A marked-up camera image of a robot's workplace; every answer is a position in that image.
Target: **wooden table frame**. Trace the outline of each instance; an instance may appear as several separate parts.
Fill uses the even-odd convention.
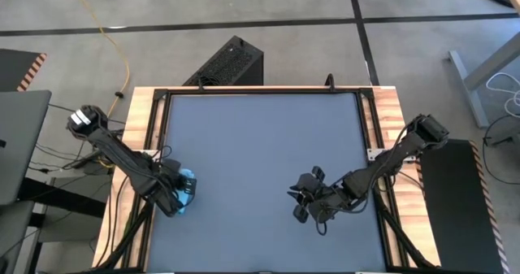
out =
[[[366,87],[366,86],[341,86],[331,88],[329,86],[213,86],[200,90],[198,87],[136,87],[127,124],[123,134],[123,141],[131,149],[149,150],[157,149],[158,144],[163,142],[167,122],[167,113],[163,113],[164,107],[170,105],[170,94],[329,94],[329,93],[355,93],[357,100],[362,102],[358,105],[362,116],[362,129],[365,133],[367,147],[391,148],[397,139],[399,132],[405,126],[401,107],[397,98],[395,87]],[[405,164],[402,171],[414,179],[419,180],[416,167]],[[115,198],[111,199],[110,206],[112,215],[118,211],[118,221],[114,233],[108,233],[108,210],[102,223],[102,229],[98,238],[97,248],[94,255],[93,266],[98,264],[102,257],[106,243],[117,243],[123,236],[124,227],[128,219],[135,218],[137,208],[140,206],[138,197],[134,194],[130,185],[119,187],[123,183],[125,175],[116,169],[113,177],[112,196],[120,194],[119,208],[115,207]],[[389,180],[382,180],[379,185],[388,186]],[[433,264],[440,264],[436,244],[433,239],[429,223],[423,192],[415,184],[406,179],[397,178],[393,189],[389,194],[383,196],[391,212],[398,212],[401,227],[409,236],[410,240],[422,252],[426,259]],[[132,248],[127,250],[121,259],[121,267],[138,267],[146,269],[146,250],[150,242],[151,218],[145,222],[134,238]],[[385,261],[388,266],[413,265],[410,258],[404,254],[401,245],[397,243],[395,235],[388,225],[379,218],[379,227],[382,234]]]

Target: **blue-gray mat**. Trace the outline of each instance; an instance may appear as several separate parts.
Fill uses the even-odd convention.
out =
[[[197,195],[184,215],[156,211],[147,272],[384,271],[373,204],[322,237],[286,193],[314,165],[328,184],[366,166],[353,94],[175,96],[165,144]]]

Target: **concrete floor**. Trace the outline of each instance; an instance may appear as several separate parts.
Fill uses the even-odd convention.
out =
[[[88,1],[107,27],[354,17],[350,0]],[[371,18],[514,12],[490,0],[359,0],[359,3],[363,17]],[[0,0],[0,21],[0,35],[3,30],[94,27],[79,0]],[[458,50],[471,70],[520,30],[518,19],[366,24],[365,27],[380,84],[397,86],[406,120],[418,113],[432,113],[453,137],[482,141],[483,131],[475,127],[446,60],[448,51]],[[129,90],[132,90],[138,85],[181,85],[233,35],[265,52],[266,85],[321,85],[329,72],[335,75],[337,84],[371,83],[356,24],[134,32],[112,37],[128,56],[132,72]],[[0,36],[0,47],[47,53],[48,58],[30,89],[51,90],[51,101],[65,107],[92,103],[108,108],[113,93],[124,81],[123,64],[110,43],[98,34]],[[511,63],[505,71],[520,76],[520,62]],[[481,90],[481,95],[490,119],[503,115],[501,106],[506,98],[486,90]],[[116,108],[115,119],[126,118],[130,97],[131,91]],[[79,143],[64,130],[66,117],[66,112],[51,109],[40,142],[74,153]],[[504,123],[498,129],[514,124],[517,121]],[[489,165],[498,176],[520,181],[515,146],[504,144],[488,151]],[[63,163],[38,153],[34,159]],[[512,272],[518,272],[520,187],[487,178],[509,265]],[[88,241],[46,244],[38,270],[81,271],[91,261]],[[17,273],[23,272],[21,263]]]

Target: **desk leg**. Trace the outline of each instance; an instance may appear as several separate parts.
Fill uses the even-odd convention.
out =
[[[47,206],[58,207],[98,218],[103,218],[105,214],[106,204],[104,202],[74,194],[64,189],[58,189],[28,177],[24,178],[18,193],[18,199],[20,201],[31,200]]]
[[[489,78],[498,73],[502,68],[511,63],[520,55],[520,33],[507,41],[499,50],[492,54],[489,59],[480,64],[471,74],[467,73],[461,57],[455,50],[449,52],[453,66],[457,70],[458,80],[464,89],[464,95],[470,104],[473,116],[479,128],[489,126],[488,118],[482,108],[476,89],[484,84]]]

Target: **black computer case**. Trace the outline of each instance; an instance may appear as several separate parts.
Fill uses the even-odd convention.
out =
[[[184,86],[263,85],[263,51],[234,36]]]

